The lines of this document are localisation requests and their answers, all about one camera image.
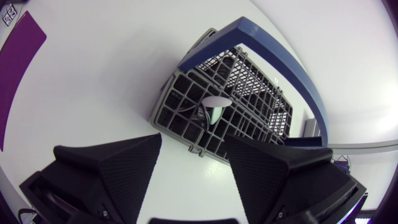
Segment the purple stripe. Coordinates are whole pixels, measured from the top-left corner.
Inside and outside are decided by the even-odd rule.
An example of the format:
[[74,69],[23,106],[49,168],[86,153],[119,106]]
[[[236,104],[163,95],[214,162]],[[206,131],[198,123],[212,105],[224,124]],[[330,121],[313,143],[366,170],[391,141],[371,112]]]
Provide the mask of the purple stripe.
[[0,50],[0,148],[12,100],[22,76],[47,36],[29,12],[19,19]]

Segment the small sticker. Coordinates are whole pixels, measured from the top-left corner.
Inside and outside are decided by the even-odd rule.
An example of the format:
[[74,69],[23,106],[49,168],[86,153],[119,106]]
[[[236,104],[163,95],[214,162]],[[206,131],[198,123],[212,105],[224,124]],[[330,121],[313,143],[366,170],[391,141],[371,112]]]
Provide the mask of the small sticker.
[[9,26],[11,24],[12,18],[9,14],[5,14],[2,17],[2,20],[6,23],[7,26]]
[[13,12],[15,12],[15,9],[14,9],[14,6],[10,6],[10,8],[9,9],[7,9],[7,12],[8,12],[8,14],[12,14]]

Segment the blue metal frame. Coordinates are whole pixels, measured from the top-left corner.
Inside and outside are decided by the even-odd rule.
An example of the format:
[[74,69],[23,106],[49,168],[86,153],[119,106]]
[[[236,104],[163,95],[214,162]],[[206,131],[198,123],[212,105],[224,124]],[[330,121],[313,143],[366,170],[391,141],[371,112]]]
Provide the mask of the blue metal frame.
[[328,144],[327,115],[315,85],[298,61],[275,38],[249,19],[241,17],[198,44],[184,56],[178,68],[187,72],[208,58],[238,44],[246,45],[278,70],[303,96],[317,119],[321,139],[317,141],[314,140],[319,137],[298,138],[294,141],[288,139],[285,144],[296,147],[326,147]]

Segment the gray wire basket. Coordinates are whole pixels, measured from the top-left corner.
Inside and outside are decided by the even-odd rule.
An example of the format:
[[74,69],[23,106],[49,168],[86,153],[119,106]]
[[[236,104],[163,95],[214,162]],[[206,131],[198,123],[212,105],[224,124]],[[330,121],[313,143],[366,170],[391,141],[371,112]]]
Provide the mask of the gray wire basket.
[[[216,32],[208,30],[192,49]],[[209,129],[194,122],[202,99],[222,96],[231,106]],[[153,127],[190,146],[191,152],[228,163],[223,147],[226,134],[284,144],[289,136],[292,107],[279,87],[240,47],[209,58],[186,73],[177,69],[162,88],[150,122]]]

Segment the white circular disc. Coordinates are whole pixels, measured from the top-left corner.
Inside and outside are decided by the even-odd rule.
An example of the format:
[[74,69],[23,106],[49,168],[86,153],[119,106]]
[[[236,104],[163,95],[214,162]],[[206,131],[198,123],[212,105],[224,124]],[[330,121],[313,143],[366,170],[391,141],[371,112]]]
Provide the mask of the white circular disc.
[[230,99],[221,96],[208,96],[204,98],[201,103],[206,107],[226,107],[232,104]]

